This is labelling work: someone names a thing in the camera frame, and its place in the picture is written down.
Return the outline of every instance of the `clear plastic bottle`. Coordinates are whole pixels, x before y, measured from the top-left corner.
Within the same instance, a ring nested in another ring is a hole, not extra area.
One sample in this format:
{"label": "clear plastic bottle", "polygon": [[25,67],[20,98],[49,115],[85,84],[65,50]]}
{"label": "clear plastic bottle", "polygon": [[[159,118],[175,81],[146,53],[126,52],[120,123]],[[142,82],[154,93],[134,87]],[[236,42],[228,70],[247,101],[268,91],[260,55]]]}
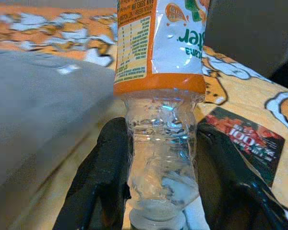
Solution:
{"label": "clear plastic bottle", "polygon": [[199,196],[194,169],[196,121],[203,96],[179,90],[124,95],[133,137],[131,205],[152,221],[169,221]]}

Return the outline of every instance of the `card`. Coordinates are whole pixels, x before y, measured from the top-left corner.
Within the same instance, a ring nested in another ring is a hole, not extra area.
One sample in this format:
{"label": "card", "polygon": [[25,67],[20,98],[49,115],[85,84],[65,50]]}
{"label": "card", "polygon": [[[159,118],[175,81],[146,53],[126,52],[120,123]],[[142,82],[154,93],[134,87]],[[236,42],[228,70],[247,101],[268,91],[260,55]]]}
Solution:
{"label": "card", "polygon": [[285,139],[279,134],[221,107],[200,123],[209,123],[225,133],[271,187]]}

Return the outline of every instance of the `orange label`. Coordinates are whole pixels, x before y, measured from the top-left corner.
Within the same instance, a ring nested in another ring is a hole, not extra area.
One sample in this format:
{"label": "orange label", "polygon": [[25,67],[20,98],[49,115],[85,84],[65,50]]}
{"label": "orange label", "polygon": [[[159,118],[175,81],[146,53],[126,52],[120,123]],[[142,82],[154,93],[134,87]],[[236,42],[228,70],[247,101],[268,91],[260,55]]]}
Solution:
{"label": "orange label", "polygon": [[204,94],[201,59],[207,2],[118,0],[114,93],[181,89]]}
{"label": "orange label", "polygon": [[187,21],[182,10],[179,8],[178,5],[174,3],[170,3],[167,5],[165,13],[167,14],[168,20],[170,22],[177,22],[179,20]]}

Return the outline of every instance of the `cartoon character print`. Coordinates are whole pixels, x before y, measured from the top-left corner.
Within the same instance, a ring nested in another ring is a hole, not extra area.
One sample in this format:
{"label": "cartoon character print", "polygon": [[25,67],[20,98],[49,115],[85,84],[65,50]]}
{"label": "cartoon character print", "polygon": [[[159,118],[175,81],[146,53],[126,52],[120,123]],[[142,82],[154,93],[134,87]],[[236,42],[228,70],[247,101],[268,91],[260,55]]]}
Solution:
{"label": "cartoon character print", "polygon": [[0,15],[0,48],[9,42],[12,49],[24,51],[57,55],[73,51],[82,60],[109,66],[114,59],[107,52],[117,42],[117,14],[91,18],[107,26],[109,33],[101,35],[89,34],[81,19],[75,12],[61,13],[53,20],[25,12]]}
{"label": "cartoon character print", "polygon": [[222,105],[228,100],[228,95],[219,80],[224,75],[236,77],[241,80],[248,80],[255,77],[271,82],[252,69],[245,67],[223,54],[216,53],[213,49],[206,46],[204,46],[202,63],[206,82],[207,103]]}
{"label": "cartoon character print", "polygon": [[288,128],[288,92],[280,92],[265,103],[265,108]]}
{"label": "cartoon character print", "polygon": [[210,77],[204,75],[206,83],[206,103],[222,105],[227,101],[228,96],[217,77],[217,72],[211,73]]}
{"label": "cartoon character print", "polygon": [[269,83],[273,83],[269,79],[263,77],[259,73],[254,70],[234,61],[233,59],[223,55],[216,53],[213,49],[204,47],[203,52],[203,60],[208,64],[205,69],[203,69],[205,75],[210,75],[209,70],[223,72],[227,76],[232,76],[239,78],[241,80],[248,80],[252,77],[259,78]]}

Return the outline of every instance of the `upside-down bottle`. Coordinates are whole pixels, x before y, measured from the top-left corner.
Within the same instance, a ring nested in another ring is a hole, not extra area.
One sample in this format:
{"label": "upside-down bottle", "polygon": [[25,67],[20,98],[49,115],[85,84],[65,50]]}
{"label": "upside-down bottle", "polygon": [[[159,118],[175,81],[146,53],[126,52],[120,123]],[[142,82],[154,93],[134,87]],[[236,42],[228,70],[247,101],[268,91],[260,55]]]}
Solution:
{"label": "upside-down bottle", "polygon": [[[204,100],[202,51],[209,0],[118,0],[114,93],[133,137],[129,187],[133,229],[181,230],[199,196],[196,121]],[[200,20],[193,20],[197,8]]]}

